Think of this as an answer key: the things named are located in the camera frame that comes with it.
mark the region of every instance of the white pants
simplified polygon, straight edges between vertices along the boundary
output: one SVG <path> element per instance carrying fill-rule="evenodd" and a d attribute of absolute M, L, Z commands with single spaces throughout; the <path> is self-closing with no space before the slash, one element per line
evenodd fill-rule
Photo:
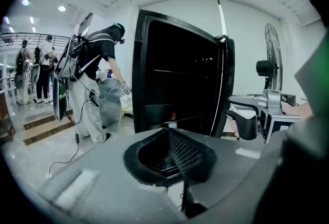
<path fill-rule="evenodd" d="M 96 81 L 90 79 L 87 74 L 83 74 L 79 81 L 84 84 L 89 90 L 94 90 L 99 94 L 99 88 Z M 83 118 L 80 124 L 76 125 L 80 137 L 91 136 L 94 143 L 103 143 L 106 140 L 106 135 L 102 133 L 102 120 L 99 107 L 89 100 L 88 91 L 80 82 L 71 82 L 69 86 L 69 105 L 73 109 L 74 121 L 77 123 L 80 120 L 81 108 L 83 106 Z M 99 97 L 95 94 L 94 101 L 99 104 Z"/>
<path fill-rule="evenodd" d="M 28 73 L 24 72 L 23 75 L 23 87 L 21 89 L 17 89 L 17 102 L 21 105 L 27 104 L 29 102 L 29 94 L 27 93 Z"/>

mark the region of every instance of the black cabinet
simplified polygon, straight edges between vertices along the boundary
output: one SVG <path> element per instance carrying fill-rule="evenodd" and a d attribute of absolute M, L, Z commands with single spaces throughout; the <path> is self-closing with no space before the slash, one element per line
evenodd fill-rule
<path fill-rule="evenodd" d="M 174 111 L 178 128 L 220 137 L 233 81 L 233 40 L 139 12 L 132 80 L 136 133 L 164 125 Z"/>

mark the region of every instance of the railing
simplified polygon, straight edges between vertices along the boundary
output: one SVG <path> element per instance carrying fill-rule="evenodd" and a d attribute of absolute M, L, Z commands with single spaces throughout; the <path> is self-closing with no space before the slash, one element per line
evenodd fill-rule
<path fill-rule="evenodd" d="M 0 49 L 5 46 L 21 46 L 23 40 L 27 40 L 28 48 L 41 46 L 48 34 L 39 33 L 4 33 L 0 35 Z M 64 36 L 52 35 L 51 45 L 56 48 L 64 49 L 70 38 Z"/>

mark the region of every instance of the cable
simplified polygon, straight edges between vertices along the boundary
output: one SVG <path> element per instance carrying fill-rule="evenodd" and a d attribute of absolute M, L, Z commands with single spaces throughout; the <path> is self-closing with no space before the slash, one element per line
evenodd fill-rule
<path fill-rule="evenodd" d="M 112 90 L 114 90 L 114 88 L 117 87 L 117 86 L 119 86 L 119 85 L 121 85 L 121 83 L 119 83 L 119 84 L 117 84 L 116 86 L 114 86 L 111 90 L 109 90 L 109 91 L 107 92 L 107 94 L 108 94 L 109 92 L 111 92 Z"/>
<path fill-rule="evenodd" d="M 70 61 L 69 61 L 68 68 L 69 68 L 70 72 L 72 73 L 73 77 L 74 77 L 78 82 L 80 82 L 80 81 L 77 79 L 77 77 L 74 75 L 73 71 L 71 70 L 71 56 L 70 56 Z M 90 91 L 90 92 L 92 92 L 92 93 L 94 93 L 94 94 L 97 94 L 96 92 L 94 92 L 94 91 L 92 91 L 92 90 L 89 90 L 89 89 L 88 89 L 88 88 L 87 88 L 82 82 L 80 82 L 80 83 L 82 84 L 83 87 L 85 87 L 86 90 L 88 90 L 88 91 Z"/>
<path fill-rule="evenodd" d="M 78 149 L 77 149 L 76 153 L 72 156 L 72 158 L 70 159 L 70 161 L 68 161 L 68 162 L 54 162 L 54 163 L 52 163 L 52 165 L 51 165 L 50 168 L 49 168 L 48 178 L 50 178 L 50 170 L 51 170 L 51 168 L 52 168 L 52 166 L 53 166 L 54 164 L 56 164 L 56 163 L 58 163 L 58 164 L 68 164 L 68 163 L 70 163 L 70 162 L 74 159 L 74 157 L 76 156 L 76 154 L 77 154 L 78 151 L 79 151 L 79 144 L 77 143 L 77 145 L 78 145 Z"/>
<path fill-rule="evenodd" d="M 79 119 L 79 121 L 76 123 L 76 122 L 73 122 L 73 121 L 71 120 L 71 122 L 72 122 L 74 125 L 80 124 L 80 123 L 82 122 L 82 119 L 83 119 L 83 106 L 84 106 L 84 104 L 85 104 L 86 102 L 88 102 L 88 101 L 91 101 L 91 100 L 86 100 L 86 101 L 82 104 L 81 111 L 80 111 L 80 119 Z"/>
<path fill-rule="evenodd" d="M 183 195 L 183 193 L 181 193 L 181 194 L 179 195 L 181 199 L 183 199 L 182 195 Z M 182 203 L 178 208 L 180 208 L 182 205 L 183 205 L 183 203 Z"/>

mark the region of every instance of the standing fan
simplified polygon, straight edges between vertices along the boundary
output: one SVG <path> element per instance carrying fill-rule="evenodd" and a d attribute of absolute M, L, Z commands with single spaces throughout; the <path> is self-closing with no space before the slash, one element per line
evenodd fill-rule
<path fill-rule="evenodd" d="M 268 88 L 282 91 L 282 57 L 277 31 L 273 25 L 268 23 L 265 27 L 265 40 L 267 47 L 267 60 L 272 66 L 272 79 L 268 82 Z"/>
<path fill-rule="evenodd" d="M 267 47 L 267 61 L 258 61 L 256 71 L 258 76 L 265 76 L 265 88 L 282 91 L 282 58 L 277 31 L 268 23 L 265 27 L 265 40 Z"/>

